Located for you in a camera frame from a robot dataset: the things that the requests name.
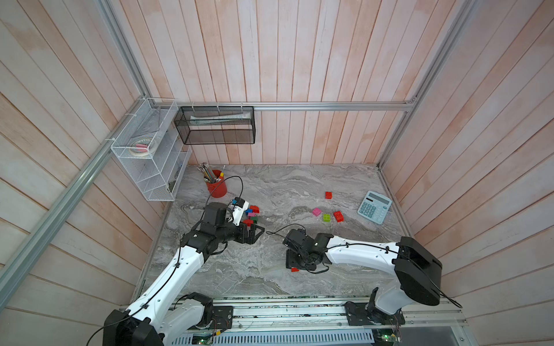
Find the red lego brick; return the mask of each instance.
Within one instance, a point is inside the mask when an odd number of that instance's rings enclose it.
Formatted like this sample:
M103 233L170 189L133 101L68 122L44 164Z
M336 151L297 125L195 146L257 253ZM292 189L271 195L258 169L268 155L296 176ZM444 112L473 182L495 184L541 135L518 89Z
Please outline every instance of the red lego brick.
M343 222L345 220L340 211L334 212L333 215L335 216L335 219L337 219L337 222Z

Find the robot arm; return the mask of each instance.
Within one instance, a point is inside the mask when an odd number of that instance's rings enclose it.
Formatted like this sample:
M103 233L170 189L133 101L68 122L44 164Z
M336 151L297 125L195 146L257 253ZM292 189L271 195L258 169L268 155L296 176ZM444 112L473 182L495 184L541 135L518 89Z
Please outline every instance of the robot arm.
M169 345L192 326L214 328L212 299L199 293L191 293L178 309L168 311L188 280L220 243L253 244L262 235L264 228L240 222L248 205L243 199L233 199L231 216L226 219L227 205L208 204L203 219L183 235L173 259L146 292L125 312L114 310L108 316L103 346Z
M319 263L348 263L391 274L393 280L384 288L376 287L365 308L367 317L374 322L385 324L402 307L414 302L439 304L442 264L413 238L375 243L319 233L313 239L305 230L293 229L283 244L289 248L287 268L313 272Z

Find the red pencil holder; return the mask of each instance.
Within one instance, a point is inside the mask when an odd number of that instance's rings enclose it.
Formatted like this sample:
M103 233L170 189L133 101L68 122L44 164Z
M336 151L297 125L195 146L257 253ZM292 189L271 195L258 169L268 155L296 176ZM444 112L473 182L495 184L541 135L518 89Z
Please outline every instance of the red pencil holder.
M221 171L214 169L213 174L215 174L216 177L219 177ZM214 198L223 197L227 193L227 185L225 185L224 181L220 181L214 184L206 183L206 186L208 187L208 192L210 192L212 194L212 197Z

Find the marble surface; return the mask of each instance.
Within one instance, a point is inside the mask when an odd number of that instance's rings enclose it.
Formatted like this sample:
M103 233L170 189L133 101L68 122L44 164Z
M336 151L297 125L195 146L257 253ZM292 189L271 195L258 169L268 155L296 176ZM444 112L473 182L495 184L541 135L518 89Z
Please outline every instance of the marble surface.
M275 231L299 223L307 233L332 233L347 239L374 242L399 241L402 236L396 214L391 210L382 225L357 214L368 190L384 193L377 168L367 164L348 165L236 165L225 168L225 176L239 175L244 182L242 197L260 208L258 223ZM211 202L228 203L240 193L240 180L226 181L228 193ZM333 199L325 199L325 192ZM144 290L154 281L175 254L179 241L200 219L208 197L202 174L189 166L162 231ZM314 208L331 214L331 222L315 217ZM345 218L337 223L332 213ZM286 235L288 229L281 231ZM230 242L219 255L211 256L187 283L182 293L199 292L213 298L238 296L368 296L373 288L391 280L382 271L355 265L331 265L325 273L291 272L285 268L286 247L282 238L264 234L253 245Z

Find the white wire shelf organizer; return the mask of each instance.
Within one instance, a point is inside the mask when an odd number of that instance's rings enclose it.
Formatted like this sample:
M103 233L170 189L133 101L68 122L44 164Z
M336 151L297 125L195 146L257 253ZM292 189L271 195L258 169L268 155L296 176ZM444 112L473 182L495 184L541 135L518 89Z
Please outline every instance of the white wire shelf organizer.
M147 200L174 201L191 156L170 128L177 110L173 99L144 99L111 146Z

